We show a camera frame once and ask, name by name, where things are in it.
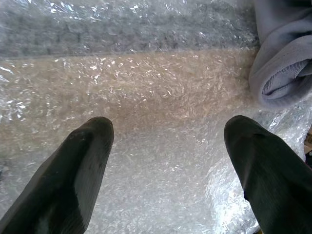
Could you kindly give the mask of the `grey sweatshirt garment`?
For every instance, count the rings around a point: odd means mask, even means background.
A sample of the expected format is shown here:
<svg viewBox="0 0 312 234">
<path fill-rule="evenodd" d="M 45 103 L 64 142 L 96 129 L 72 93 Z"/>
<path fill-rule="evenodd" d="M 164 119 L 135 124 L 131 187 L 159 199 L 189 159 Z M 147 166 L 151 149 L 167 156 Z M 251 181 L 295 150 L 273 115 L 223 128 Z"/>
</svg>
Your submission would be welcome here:
<svg viewBox="0 0 312 234">
<path fill-rule="evenodd" d="M 284 108 L 312 92 L 312 0 L 253 0 L 260 49 L 251 93 L 267 108 Z"/>
</svg>

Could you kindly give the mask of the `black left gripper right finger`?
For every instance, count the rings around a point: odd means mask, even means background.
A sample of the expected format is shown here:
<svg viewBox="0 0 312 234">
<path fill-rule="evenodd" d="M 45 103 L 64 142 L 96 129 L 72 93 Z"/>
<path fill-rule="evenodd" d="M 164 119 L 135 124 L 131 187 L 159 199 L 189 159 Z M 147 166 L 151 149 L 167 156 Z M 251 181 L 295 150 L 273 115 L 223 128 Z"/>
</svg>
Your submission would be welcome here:
<svg viewBox="0 0 312 234">
<path fill-rule="evenodd" d="M 249 117 L 228 120 L 224 141 L 263 234 L 312 234 L 312 169 Z"/>
</svg>

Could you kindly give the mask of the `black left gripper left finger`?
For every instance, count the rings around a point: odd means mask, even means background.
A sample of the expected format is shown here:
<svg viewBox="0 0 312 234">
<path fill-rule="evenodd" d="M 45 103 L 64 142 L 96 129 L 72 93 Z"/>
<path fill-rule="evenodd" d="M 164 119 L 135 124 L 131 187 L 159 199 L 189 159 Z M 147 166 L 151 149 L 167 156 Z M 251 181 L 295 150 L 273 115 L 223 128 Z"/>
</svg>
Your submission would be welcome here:
<svg viewBox="0 0 312 234">
<path fill-rule="evenodd" d="M 84 234 L 114 142 L 106 117 L 72 131 L 0 220 L 0 234 Z"/>
</svg>

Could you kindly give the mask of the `clear bubble wrap sheet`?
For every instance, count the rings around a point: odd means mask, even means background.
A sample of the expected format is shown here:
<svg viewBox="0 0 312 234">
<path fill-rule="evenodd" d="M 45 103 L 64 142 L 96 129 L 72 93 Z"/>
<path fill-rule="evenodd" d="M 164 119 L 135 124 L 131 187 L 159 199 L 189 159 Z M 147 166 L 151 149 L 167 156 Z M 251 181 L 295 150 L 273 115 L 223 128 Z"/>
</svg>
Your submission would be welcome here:
<svg viewBox="0 0 312 234">
<path fill-rule="evenodd" d="M 0 219 L 87 120 L 115 139 L 86 234 L 254 234 L 223 129 L 253 118 L 300 157 L 312 93 L 268 109 L 248 78 L 252 0 L 0 0 Z"/>
</svg>

